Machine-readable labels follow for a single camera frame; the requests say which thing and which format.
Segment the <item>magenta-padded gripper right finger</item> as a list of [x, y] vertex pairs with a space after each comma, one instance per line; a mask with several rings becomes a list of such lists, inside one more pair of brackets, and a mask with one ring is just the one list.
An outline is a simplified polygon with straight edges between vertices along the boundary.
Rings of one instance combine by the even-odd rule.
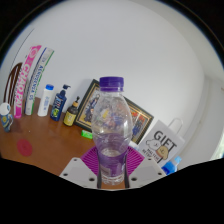
[[128, 148], [125, 169], [126, 188], [140, 188], [165, 176], [166, 174], [153, 158], [145, 158], [132, 147]]

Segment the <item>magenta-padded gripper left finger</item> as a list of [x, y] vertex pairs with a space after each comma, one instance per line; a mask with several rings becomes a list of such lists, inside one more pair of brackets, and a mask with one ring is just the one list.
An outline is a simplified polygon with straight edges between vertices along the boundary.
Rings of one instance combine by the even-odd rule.
[[98, 175], [97, 150], [93, 147], [80, 158], [73, 157], [60, 174], [60, 177], [84, 188], [97, 189]]

